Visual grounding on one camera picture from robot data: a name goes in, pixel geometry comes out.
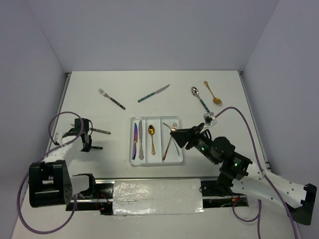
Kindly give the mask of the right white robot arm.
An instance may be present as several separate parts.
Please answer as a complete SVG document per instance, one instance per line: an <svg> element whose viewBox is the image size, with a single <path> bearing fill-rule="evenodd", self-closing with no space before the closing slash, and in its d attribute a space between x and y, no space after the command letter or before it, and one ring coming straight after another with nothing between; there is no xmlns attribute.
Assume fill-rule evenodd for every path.
<svg viewBox="0 0 319 239"><path fill-rule="evenodd" d="M211 140L201 132L204 124L170 132L179 147L195 148L215 165L220 165L216 190L220 195L245 194L272 204L286 206L293 221L309 226L317 188L312 184L297 184L267 170L262 171L249 158L237 153L235 146L220 136Z"/></svg>

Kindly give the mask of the ornate silver knife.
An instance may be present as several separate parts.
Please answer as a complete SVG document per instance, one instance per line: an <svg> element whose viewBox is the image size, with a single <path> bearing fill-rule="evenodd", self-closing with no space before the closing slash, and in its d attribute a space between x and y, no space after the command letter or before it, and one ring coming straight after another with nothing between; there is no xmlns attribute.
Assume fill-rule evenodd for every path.
<svg viewBox="0 0 319 239"><path fill-rule="evenodd" d="M139 132L139 159L143 160L144 159L144 150L143 150L143 122L142 122L142 120L139 121L138 132Z"/></svg>

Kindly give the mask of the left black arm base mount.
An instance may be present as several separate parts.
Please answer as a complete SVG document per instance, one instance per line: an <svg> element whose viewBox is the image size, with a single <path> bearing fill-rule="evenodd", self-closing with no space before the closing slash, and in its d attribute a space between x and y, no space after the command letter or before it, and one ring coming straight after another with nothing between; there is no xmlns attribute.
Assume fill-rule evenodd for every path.
<svg viewBox="0 0 319 239"><path fill-rule="evenodd" d="M91 173L71 176L73 193L77 200L71 200L66 211L95 211L101 215L113 214L114 180L97 179Z"/></svg>

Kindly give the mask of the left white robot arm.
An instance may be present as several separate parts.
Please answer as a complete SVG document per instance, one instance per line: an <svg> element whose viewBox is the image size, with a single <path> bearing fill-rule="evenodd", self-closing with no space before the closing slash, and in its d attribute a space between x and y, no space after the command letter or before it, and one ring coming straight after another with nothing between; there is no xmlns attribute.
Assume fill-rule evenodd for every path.
<svg viewBox="0 0 319 239"><path fill-rule="evenodd" d="M68 205L74 195L96 196L98 186L92 173L70 175L68 168L81 152L92 148L89 119L75 119L74 127L62 136L59 148L29 167L29 203L33 208Z"/></svg>

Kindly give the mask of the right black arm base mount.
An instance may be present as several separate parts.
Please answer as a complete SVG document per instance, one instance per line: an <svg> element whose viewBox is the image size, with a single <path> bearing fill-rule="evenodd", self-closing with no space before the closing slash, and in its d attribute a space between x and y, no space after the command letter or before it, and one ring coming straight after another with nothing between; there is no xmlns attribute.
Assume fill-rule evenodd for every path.
<svg viewBox="0 0 319 239"><path fill-rule="evenodd" d="M217 177L204 176L199 179L199 191L202 194L204 209L249 206L246 195L233 193L230 189L219 185Z"/></svg>

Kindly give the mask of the plain silver fork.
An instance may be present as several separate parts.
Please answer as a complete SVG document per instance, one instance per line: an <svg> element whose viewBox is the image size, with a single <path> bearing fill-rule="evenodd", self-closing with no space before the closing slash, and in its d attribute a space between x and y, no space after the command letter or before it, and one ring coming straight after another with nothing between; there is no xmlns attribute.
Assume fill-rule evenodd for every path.
<svg viewBox="0 0 319 239"><path fill-rule="evenodd" d="M171 127L170 127L167 123L163 122L162 124L165 125L167 128L171 129ZM176 144L176 142L175 142L174 139L173 139L173 143L174 143L174 145L175 145L175 148L176 148L176 151L177 151L178 156L180 156L178 146L177 146L177 144Z"/></svg>

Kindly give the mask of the ornate gold spoon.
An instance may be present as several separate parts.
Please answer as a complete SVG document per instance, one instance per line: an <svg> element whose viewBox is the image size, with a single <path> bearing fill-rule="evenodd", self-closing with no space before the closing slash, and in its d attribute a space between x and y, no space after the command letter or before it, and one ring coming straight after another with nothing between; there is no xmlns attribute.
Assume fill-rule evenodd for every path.
<svg viewBox="0 0 319 239"><path fill-rule="evenodd" d="M155 128L154 128L153 125L149 125L148 133L149 133L149 135L151 136L151 139L152 139L152 151L151 151L151 154L155 155L156 154L155 145L154 145Z"/></svg>

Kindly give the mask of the copper fork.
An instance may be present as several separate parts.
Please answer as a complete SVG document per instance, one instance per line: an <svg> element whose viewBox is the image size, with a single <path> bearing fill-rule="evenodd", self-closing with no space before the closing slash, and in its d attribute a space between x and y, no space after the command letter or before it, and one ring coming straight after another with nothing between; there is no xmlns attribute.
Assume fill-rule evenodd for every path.
<svg viewBox="0 0 319 239"><path fill-rule="evenodd" d="M170 128L170 132L176 131L176 130L177 130L177 122L174 122L174 123L172 124L172 127ZM167 156L167 153L168 153L168 149L169 149L171 140L172 140L172 137L170 136L169 141L168 141L168 144L167 144L167 147L166 147L166 150L165 150L164 155L163 155L163 158L162 158L163 161L165 161L165 159L166 159L166 156Z"/></svg>

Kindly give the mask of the iridescent rainbow knife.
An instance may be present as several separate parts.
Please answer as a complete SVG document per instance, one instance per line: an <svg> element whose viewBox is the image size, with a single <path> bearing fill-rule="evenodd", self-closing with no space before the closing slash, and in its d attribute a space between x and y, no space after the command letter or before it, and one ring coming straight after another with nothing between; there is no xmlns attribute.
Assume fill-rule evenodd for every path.
<svg viewBox="0 0 319 239"><path fill-rule="evenodd" d="M133 136L133 152L132 152L132 160L135 160L137 154L137 142L138 142L138 127L137 124L134 123L134 136Z"/></svg>

